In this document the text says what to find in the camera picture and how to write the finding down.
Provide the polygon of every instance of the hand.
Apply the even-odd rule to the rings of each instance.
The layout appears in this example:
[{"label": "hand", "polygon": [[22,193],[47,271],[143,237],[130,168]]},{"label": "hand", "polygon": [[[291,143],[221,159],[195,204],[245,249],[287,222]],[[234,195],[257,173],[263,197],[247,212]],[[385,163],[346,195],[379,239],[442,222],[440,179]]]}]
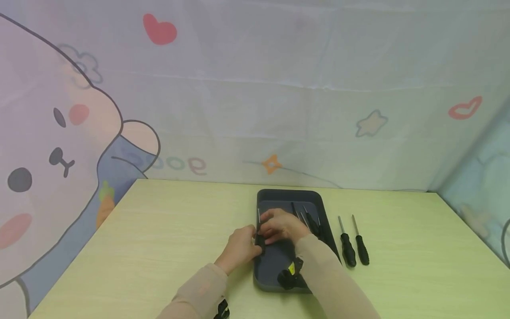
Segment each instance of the hand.
[{"label": "hand", "polygon": [[255,237],[256,229],[253,225],[248,225],[234,230],[228,238],[228,243],[223,253],[214,263],[220,267],[227,276],[237,267],[246,264],[254,257],[262,253],[260,246],[255,246],[251,239]]},{"label": "hand", "polygon": [[265,222],[260,226],[259,234],[266,238],[266,245],[284,238],[296,245],[301,238],[311,234],[296,216],[281,208],[269,209],[260,216],[260,221]]}]

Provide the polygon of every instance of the red lips drawing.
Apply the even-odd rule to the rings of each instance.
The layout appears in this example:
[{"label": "red lips drawing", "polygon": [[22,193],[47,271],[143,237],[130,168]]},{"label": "red lips drawing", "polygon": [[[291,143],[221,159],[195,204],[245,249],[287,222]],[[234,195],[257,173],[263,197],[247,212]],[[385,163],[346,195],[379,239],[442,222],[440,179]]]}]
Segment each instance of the red lips drawing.
[{"label": "red lips drawing", "polygon": [[143,26],[149,39],[157,45],[169,44],[177,37],[177,29],[173,24],[158,22],[150,13],[143,16]]},{"label": "red lips drawing", "polygon": [[[459,103],[448,110],[448,115],[450,115],[453,119],[469,119],[473,114],[475,114],[476,110],[481,104],[481,95],[475,96],[471,101],[467,103]],[[459,113],[458,111],[465,110],[469,111],[468,113]]]}]

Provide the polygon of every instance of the black tray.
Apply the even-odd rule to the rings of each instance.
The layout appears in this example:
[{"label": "black tray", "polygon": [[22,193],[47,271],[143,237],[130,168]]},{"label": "black tray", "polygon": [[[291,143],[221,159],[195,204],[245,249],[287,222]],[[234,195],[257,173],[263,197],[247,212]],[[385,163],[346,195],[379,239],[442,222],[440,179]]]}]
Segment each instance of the black tray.
[{"label": "black tray", "polygon": [[[261,189],[257,193],[257,208],[260,214],[270,208],[282,208],[292,213],[291,202],[294,202],[297,211],[304,214],[303,206],[317,223],[320,218],[323,241],[331,248],[340,260],[335,239],[331,233],[329,222],[321,196],[309,190],[288,189]],[[310,293],[304,280],[299,280],[296,287],[290,290],[283,289],[278,283],[278,274],[289,267],[294,258],[294,245],[290,240],[281,240],[266,246],[265,253],[254,261],[253,277],[261,290],[271,292]]]}]

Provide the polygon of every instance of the screwdriver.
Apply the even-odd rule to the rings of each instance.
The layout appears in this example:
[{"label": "screwdriver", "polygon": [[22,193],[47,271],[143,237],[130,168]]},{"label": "screwdriver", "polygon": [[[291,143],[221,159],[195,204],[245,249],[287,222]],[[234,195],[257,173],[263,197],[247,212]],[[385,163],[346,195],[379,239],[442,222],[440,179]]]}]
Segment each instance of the screwdriver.
[{"label": "screwdriver", "polygon": [[305,214],[305,216],[306,216],[306,218],[308,220],[308,226],[310,226],[310,231],[312,232],[312,234],[314,234],[315,236],[320,238],[320,228],[319,228],[319,226],[315,222],[314,218],[310,215],[310,213],[308,213],[307,208],[304,205],[303,205],[303,209],[304,209],[304,214]]},{"label": "screwdriver", "polygon": [[354,248],[349,241],[349,235],[344,230],[344,225],[342,224],[342,219],[338,216],[338,221],[340,222],[340,228],[342,228],[342,235],[340,235],[340,240],[342,242],[342,254],[344,255],[345,263],[349,267],[356,266],[356,253],[354,252]]},{"label": "screwdriver", "polygon": [[308,230],[310,230],[310,226],[308,225],[307,219],[303,216],[303,213],[302,212],[298,212],[298,213],[299,213],[299,215],[301,215],[301,218],[299,220],[303,219],[302,222],[307,226]]},{"label": "screwdriver", "polygon": [[290,206],[292,207],[292,214],[299,219],[299,215],[297,214],[296,207],[294,206],[294,202],[290,202]]},{"label": "screwdriver", "polygon": [[360,256],[360,261],[363,265],[367,266],[370,263],[370,258],[368,258],[367,248],[363,243],[363,237],[360,235],[354,215],[352,216],[352,221],[354,222],[354,228],[356,228],[356,243],[358,244],[358,255]]},{"label": "screwdriver", "polygon": [[259,235],[261,222],[260,222],[260,210],[258,208],[257,208],[257,217],[259,218],[259,224],[257,225],[257,234],[255,237],[255,245],[260,246],[260,248],[262,248],[261,255],[263,255],[266,252],[266,239],[263,236]]}]

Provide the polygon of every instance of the white wall fabric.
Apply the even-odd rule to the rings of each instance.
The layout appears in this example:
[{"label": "white wall fabric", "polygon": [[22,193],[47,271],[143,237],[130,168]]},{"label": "white wall fabric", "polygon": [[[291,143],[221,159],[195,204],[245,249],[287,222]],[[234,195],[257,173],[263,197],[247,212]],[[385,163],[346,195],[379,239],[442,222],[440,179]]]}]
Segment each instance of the white wall fabric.
[{"label": "white wall fabric", "polygon": [[[436,189],[510,84],[504,0],[4,0],[0,13],[0,292],[23,291],[18,317],[135,178]],[[0,309],[19,295],[0,293]]]}]

